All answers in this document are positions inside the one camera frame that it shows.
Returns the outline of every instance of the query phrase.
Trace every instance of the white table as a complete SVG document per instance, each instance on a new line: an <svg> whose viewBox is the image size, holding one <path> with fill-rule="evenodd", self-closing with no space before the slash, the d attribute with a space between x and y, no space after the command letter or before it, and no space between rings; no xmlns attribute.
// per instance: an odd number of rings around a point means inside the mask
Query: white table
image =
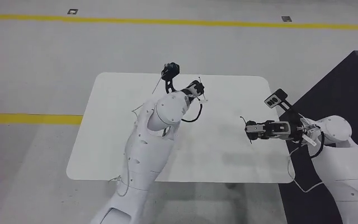
<svg viewBox="0 0 358 224"><path fill-rule="evenodd" d="M156 181L221 183L289 183L288 149L279 139L250 144L246 121L278 120L275 109L263 102L270 94L268 82L254 76L207 76L180 74L177 90L201 77L205 86L200 118L182 122L177 143ZM165 94L161 81L151 95L159 74L102 73L95 81L67 166L74 180L109 180L121 173L125 142L135 115L131 110L149 97ZM199 110L193 102L185 119Z"/></svg>

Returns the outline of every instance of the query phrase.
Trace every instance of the white cable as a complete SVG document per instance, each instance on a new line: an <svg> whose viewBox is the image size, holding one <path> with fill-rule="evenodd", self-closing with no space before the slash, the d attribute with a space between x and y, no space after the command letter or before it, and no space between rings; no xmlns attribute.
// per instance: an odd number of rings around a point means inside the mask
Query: white cable
<svg viewBox="0 0 358 224"><path fill-rule="evenodd" d="M295 150L293 150L293 151L290 153L290 155L289 155L289 162L288 162L288 165L287 165L287 172L288 172L288 174L290 175L290 177L292 178L293 182L299 187L299 189L301 189L301 191L304 192L304 193L308 193L308 192L310 192L312 189L314 189L315 187L317 187L317 186L323 184L323 182L320 182L320 183L318 183L318 184L313 185L313 186L312 186L310 189L308 189L308 190L304 190L304 189L301 188L301 186L297 183L297 181L295 180L295 178L293 178L292 175L290 174L290 170L289 170L289 169L290 169L290 163L291 163L291 155L292 155L292 153L294 153L296 150L298 150L300 147L301 147L301 146L297 147Z"/></svg>
<svg viewBox="0 0 358 224"><path fill-rule="evenodd" d="M311 122L307 119L307 118L305 118L302 114L300 114L300 113L298 113L303 119L305 119L306 120L306 122L307 122L307 124L308 125L311 125Z"/></svg>
<svg viewBox="0 0 358 224"><path fill-rule="evenodd" d="M161 77L159 78L159 80L158 80L158 82L157 82L157 84L156 84L154 90L152 91L152 94L154 94L154 92L156 91L156 89L157 89L157 87L158 87L158 85L159 85L159 82L161 81L162 77L163 77L163 75L161 75ZM143 105L144 105L144 103L142 103L140 106L138 106L137 108L135 108L134 110L131 111L131 112L133 112L133 113L135 114L136 120L138 120L138 114L137 114L135 111L138 110L139 108L141 108ZM116 189L116 193L117 193L118 196L120 196L120 197L126 196L126 194L128 193L128 190L129 190L129 158L128 158L128 154L127 154L127 151L126 151L128 141L129 141L129 138L127 139L127 142L126 142L125 147L124 147L124 155L125 155L125 157L126 157L126 164L127 164L127 188L126 188L124 194L120 194L120 193L118 192L118 188ZM110 179L109 181L111 181L111 180L116 180L116 181L117 181L116 184L117 184L117 186L118 186L118 184L119 184L119 182L121 181L121 179L122 179L122 178L121 178L121 175L119 175L118 177L112 178L112 179Z"/></svg>

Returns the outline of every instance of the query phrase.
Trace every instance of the black cable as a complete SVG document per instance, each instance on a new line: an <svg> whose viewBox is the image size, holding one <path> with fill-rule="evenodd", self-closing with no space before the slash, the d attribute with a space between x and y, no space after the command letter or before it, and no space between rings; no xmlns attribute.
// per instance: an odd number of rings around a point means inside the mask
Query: black cable
<svg viewBox="0 0 358 224"><path fill-rule="evenodd" d="M162 137L164 137L167 134L167 128L164 128Z"/></svg>
<svg viewBox="0 0 358 224"><path fill-rule="evenodd" d="M188 123L192 123L192 122L195 122L196 120L198 120L198 118L200 117L200 114L201 114L201 110L202 110L202 104L200 104L200 110L199 110L199 113L197 114L197 117L194 119L194 120L185 120L185 119L181 119L183 122L188 122Z"/></svg>
<svg viewBox="0 0 358 224"><path fill-rule="evenodd" d="M242 118L243 120L244 120L244 122L245 122L245 128L246 128L246 121L245 121L245 118L243 117L243 116L240 116L240 118Z"/></svg>
<svg viewBox="0 0 358 224"><path fill-rule="evenodd" d="M313 156L310 156L310 158L316 158L319 154L321 154L321 152L323 150L323 146L324 146L324 133L321 131L321 146L320 146L318 152L316 154L314 154Z"/></svg>

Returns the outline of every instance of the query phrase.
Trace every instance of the black mat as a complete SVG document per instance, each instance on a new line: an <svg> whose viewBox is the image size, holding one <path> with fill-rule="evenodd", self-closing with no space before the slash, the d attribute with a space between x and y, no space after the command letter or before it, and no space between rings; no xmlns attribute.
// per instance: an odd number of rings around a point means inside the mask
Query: black mat
<svg viewBox="0 0 358 224"><path fill-rule="evenodd" d="M307 118L320 120L327 116L338 115L358 132L358 51L352 52L328 75L320 80L294 105L294 109ZM287 120L285 113L280 120ZM353 132L352 139L358 142L358 134ZM287 142L291 152L297 146ZM305 189L320 182L307 147L292 155L297 182ZM336 203L324 185L309 193L303 193L294 184L279 184L288 224L340 224L342 223Z"/></svg>

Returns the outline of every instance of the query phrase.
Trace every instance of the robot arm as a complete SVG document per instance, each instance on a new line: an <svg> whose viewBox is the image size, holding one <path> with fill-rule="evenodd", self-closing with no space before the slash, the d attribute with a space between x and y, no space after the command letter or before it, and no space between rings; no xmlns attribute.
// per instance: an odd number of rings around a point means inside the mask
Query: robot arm
<svg viewBox="0 0 358 224"><path fill-rule="evenodd" d="M199 81L176 91L173 78L178 74L179 65L165 65L162 79L166 82L167 94L156 102L143 104L125 145L125 162L117 180L116 193L99 210L91 224L140 222L147 192L167 163L180 122L191 102L204 93L204 86Z"/></svg>
<svg viewBox="0 0 358 224"><path fill-rule="evenodd" d="M344 118L329 116L317 122L304 118L293 110L286 98L287 94L282 89L278 89L265 100L265 104L270 108L282 107L289 113L289 121L267 120L264 123L256 123L249 120L246 123L245 132L250 140L280 138L302 144L310 143L313 146L319 143L322 145L321 151L324 144L342 143L350 139L352 128Z"/></svg>

